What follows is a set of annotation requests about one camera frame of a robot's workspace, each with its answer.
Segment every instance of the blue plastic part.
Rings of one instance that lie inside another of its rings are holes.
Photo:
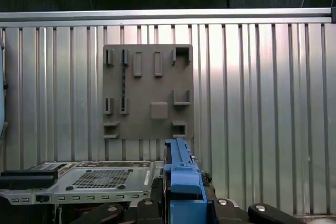
[[[4,67],[2,58],[3,49],[4,46],[0,38],[0,135],[2,134],[5,124]]]
[[[165,164],[166,173],[171,173],[172,194],[195,194],[198,200],[171,200],[171,224],[204,224],[206,223],[207,200],[202,182],[201,171],[187,143],[182,138],[165,141],[171,148],[171,164]]]

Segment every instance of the square block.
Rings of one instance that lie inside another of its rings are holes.
[[[167,119],[168,104],[166,102],[151,103],[151,119]]]

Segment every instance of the metal bolt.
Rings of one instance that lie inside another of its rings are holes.
[[[218,203],[220,203],[222,206],[225,206],[227,204],[227,201],[224,199],[220,199]]]
[[[265,211],[266,211],[266,207],[264,207],[264,206],[256,206],[256,208],[257,208],[258,211],[260,211],[260,212],[265,212]]]
[[[116,210],[117,210],[116,207],[109,207],[109,209],[107,209],[107,211],[109,211],[109,212],[114,212],[114,211],[116,211]]]

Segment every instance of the metal plate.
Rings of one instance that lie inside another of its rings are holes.
[[[132,169],[125,169],[125,166],[90,169],[76,166],[48,189],[4,190],[0,191],[0,196],[7,198],[12,205],[82,204],[144,199],[150,195],[152,179],[160,176],[163,162],[138,162],[138,164],[150,165]],[[49,201],[38,202],[38,196],[48,196]]]

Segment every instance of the black component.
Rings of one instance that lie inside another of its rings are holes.
[[[244,223],[237,217],[235,206],[226,199],[217,199],[213,201],[216,223]]]
[[[250,220],[258,224],[302,224],[291,215],[288,215],[268,204],[257,203],[248,208]]]
[[[152,199],[142,200],[137,207],[130,207],[126,211],[121,204],[105,203],[71,222],[71,224],[97,223],[162,224],[163,222],[159,204]]]
[[[26,190],[49,188],[58,179],[54,170],[6,170],[1,173],[0,189]]]
[[[97,224],[122,222],[124,208],[120,204],[105,203],[88,212],[71,224]]]
[[[170,147],[170,144],[166,144],[166,164],[172,163],[172,149]]]
[[[336,24],[336,7],[331,8],[331,22]]]
[[[145,199],[138,203],[137,224],[162,224],[159,204],[155,200]]]
[[[122,82],[121,82],[121,111],[125,111],[126,99],[126,64],[125,64],[125,50],[123,49],[121,55],[121,68],[122,68]]]
[[[50,204],[13,206],[7,199],[0,197],[0,223],[51,224],[54,207]]]
[[[157,203],[159,204],[159,211],[163,215],[163,178],[153,179],[150,199],[153,201],[157,201]]]
[[[48,195],[36,195],[36,201],[40,203],[49,202],[50,197]]]
[[[210,186],[212,182],[211,174],[202,172],[202,182],[204,186]]]

